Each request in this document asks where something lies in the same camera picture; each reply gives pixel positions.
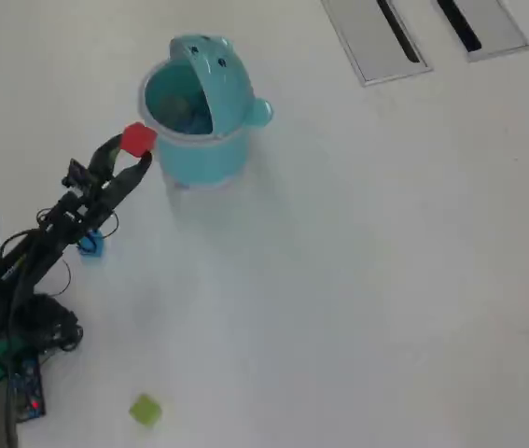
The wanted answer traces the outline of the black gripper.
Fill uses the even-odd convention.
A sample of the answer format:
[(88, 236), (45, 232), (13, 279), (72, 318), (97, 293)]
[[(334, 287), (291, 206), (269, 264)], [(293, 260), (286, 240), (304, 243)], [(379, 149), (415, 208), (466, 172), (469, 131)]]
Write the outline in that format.
[(67, 189), (65, 214), (75, 231), (90, 231), (100, 228), (112, 215), (112, 211), (104, 211), (101, 204), (102, 198), (103, 205), (107, 208), (116, 208), (141, 183), (146, 175), (152, 162), (150, 152), (146, 152), (139, 162), (123, 169), (113, 178), (121, 139), (122, 135), (117, 134), (93, 153), (90, 159), (90, 172), (100, 180), (89, 184), (82, 184), (80, 181), (71, 179), (65, 180)]

